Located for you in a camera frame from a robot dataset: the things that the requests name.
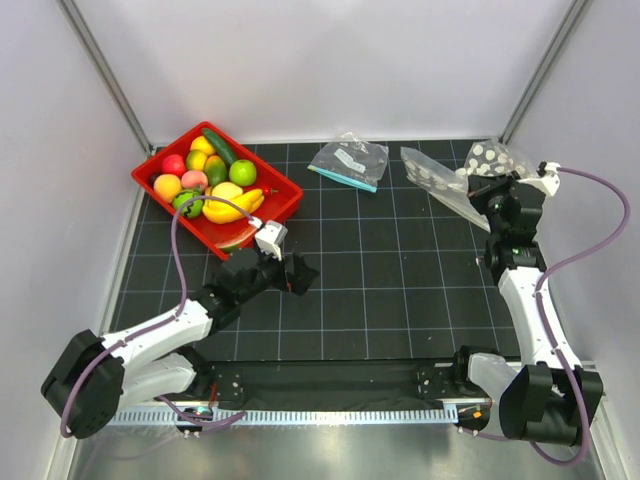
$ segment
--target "clear plastic bag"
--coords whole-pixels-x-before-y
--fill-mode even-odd
[[[474,143],[467,155],[465,166],[455,172],[412,148],[402,147],[400,156],[407,169],[407,178],[411,182],[486,231],[489,231],[487,219],[476,212],[467,197],[468,176],[493,177],[510,171],[518,172],[522,178],[538,176],[535,168],[521,155],[510,152],[496,140]]]
[[[308,168],[345,185],[375,192],[388,162],[388,147],[349,132],[325,145]]]

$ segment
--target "red tray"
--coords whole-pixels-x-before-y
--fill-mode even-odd
[[[271,167],[264,160],[260,159],[257,155],[244,148],[224,132],[220,131],[220,129],[214,127],[208,122],[202,122],[195,126],[167,148],[162,149],[158,154],[154,155],[136,168],[131,172],[133,179],[138,182],[156,202],[162,205],[167,212],[173,215],[175,213],[175,209],[162,200],[153,190],[152,185],[149,185],[149,177],[154,173],[160,172],[160,165],[166,156],[177,153],[186,158],[189,153],[191,142],[193,142],[196,137],[202,135],[203,128],[210,128],[220,135],[236,153],[238,158],[251,160],[255,164],[256,169],[258,170],[258,179],[254,185],[245,188],[245,191],[247,189],[265,187],[277,190],[276,193],[266,196],[260,208],[253,213],[254,216],[258,217],[263,222],[266,222],[267,220],[275,220],[276,222],[282,223],[293,215],[300,205],[300,200],[303,195],[302,189]],[[215,253],[216,256],[223,260],[225,260],[229,255],[216,247],[216,245],[232,240],[240,235],[248,226],[248,221],[245,218],[236,222],[217,225],[207,220],[204,215],[200,215],[194,219],[180,217],[180,223],[198,237],[198,239],[213,253]],[[244,247],[252,242],[253,237],[247,239],[239,246]]]

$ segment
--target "black tiled surface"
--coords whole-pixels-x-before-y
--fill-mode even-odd
[[[400,161],[402,146],[419,147],[455,168],[470,145],[388,142],[390,162],[375,194],[310,172],[320,144],[249,146],[305,189],[286,223],[285,251],[304,253],[322,274],[303,297],[261,294],[243,307],[239,322],[198,342],[198,351],[209,360],[442,358],[466,343],[517,356],[504,300],[475,261],[486,233],[409,182]],[[114,329],[179,302],[170,220],[159,205],[143,202]],[[182,228],[178,245],[188,286],[196,289],[220,260]]]

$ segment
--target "banana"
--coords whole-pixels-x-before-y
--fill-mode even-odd
[[[262,205],[264,194],[261,189],[256,188],[230,199],[230,201],[243,210],[253,213]],[[202,213],[210,222],[218,224],[235,222],[243,217],[242,213],[235,208],[215,200],[207,200],[202,208]]]

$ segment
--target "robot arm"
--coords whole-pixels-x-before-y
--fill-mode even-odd
[[[240,307],[269,287],[303,295],[319,272],[292,255],[293,271],[280,244],[286,228],[267,222],[255,236],[255,249],[239,249],[222,263],[210,283],[186,301],[174,321],[148,331],[114,350],[93,370],[72,406],[68,428],[78,438],[102,429],[118,410],[166,393],[201,396],[214,380],[213,371],[190,347],[226,328],[240,316]],[[62,415],[81,372],[98,355],[136,331],[152,328],[175,309],[127,330],[96,337],[89,330],[71,339],[41,388]]]
[[[486,352],[470,353],[468,378],[498,403],[505,437],[576,445],[582,441],[576,399],[543,327],[535,298],[546,265],[534,237],[542,204],[559,186],[557,167],[542,164],[540,178],[527,180],[516,172],[469,177],[469,201],[487,217],[490,226],[485,265],[511,313],[523,366],[515,372],[504,359],[492,359]],[[569,347],[546,284],[540,293],[549,326],[578,379],[591,422],[602,397],[602,381],[597,373],[582,369]]]

